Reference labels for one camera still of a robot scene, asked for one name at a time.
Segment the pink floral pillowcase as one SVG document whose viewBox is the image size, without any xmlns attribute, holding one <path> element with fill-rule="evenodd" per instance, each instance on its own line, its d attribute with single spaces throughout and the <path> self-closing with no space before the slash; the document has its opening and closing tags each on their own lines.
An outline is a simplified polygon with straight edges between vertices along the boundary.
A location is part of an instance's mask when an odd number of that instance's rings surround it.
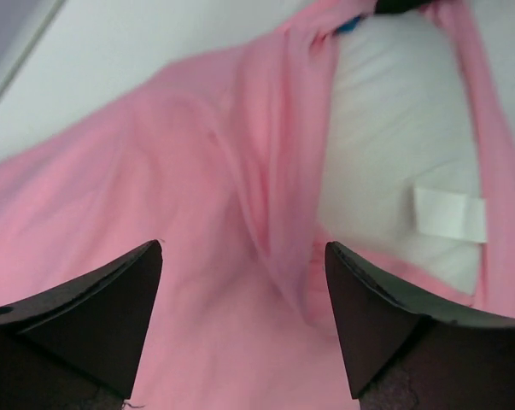
<svg viewBox="0 0 515 410">
<path fill-rule="evenodd" d="M 340 37 L 374 1 L 313 1 L 245 44 L 166 65 L 0 162 L 0 305 L 142 243 L 162 269 L 131 401 L 145 409 L 363 409 L 351 396 L 319 218 Z M 433 1 L 477 148 L 473 294 L 515 319 L 515 1 Z"/>
</svg>

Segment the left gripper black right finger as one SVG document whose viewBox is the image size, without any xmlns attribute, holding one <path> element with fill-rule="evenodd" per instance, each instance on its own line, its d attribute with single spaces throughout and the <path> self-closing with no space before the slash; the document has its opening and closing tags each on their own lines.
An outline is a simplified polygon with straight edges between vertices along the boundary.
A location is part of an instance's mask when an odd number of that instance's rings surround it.
<svg viewBox="0 0 515 410">
<path fill-rule="evenodd" d="M 515 410 L 515 319 L 436 296 L 338 242 L 325 273 L 363 409 Z"/>
</svg>

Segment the white pillow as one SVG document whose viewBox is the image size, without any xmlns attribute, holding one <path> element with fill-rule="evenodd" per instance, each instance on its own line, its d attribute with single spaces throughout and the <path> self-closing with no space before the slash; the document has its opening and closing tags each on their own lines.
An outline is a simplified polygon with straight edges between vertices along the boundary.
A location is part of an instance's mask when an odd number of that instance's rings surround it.
<svg viewBox="0 0 515 410">
<path fill-rule="evenodd" d="M 475 291 L 486 234 L 471 117 L 447 35 L 418 12 L 340 37 L 319 218 L 420 287 Z"/>
</svg>

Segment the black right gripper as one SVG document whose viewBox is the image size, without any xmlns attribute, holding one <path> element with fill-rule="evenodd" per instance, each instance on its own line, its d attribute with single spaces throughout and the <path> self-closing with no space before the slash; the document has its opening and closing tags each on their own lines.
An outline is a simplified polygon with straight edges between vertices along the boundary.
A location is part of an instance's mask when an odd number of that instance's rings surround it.
<svg viewBox="0 0 515 410">
<path fill-rule="evenodd" d="M 400 15 L 432 3 L 433 0 L 377 0 L 375 15 Z"/>
</svg>

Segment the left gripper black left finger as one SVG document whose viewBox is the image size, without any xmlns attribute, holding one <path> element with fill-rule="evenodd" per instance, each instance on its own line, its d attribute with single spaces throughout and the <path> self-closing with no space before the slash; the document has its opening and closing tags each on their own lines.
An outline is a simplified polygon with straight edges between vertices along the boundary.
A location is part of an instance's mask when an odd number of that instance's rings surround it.
<svg viewBox="0 0 515 410">
<path fill-rule="evenodd" d="M 121 409 L 138 373 L 162 267 L 149 241 L 0 307 L 1 409 Z"/>
</svg>

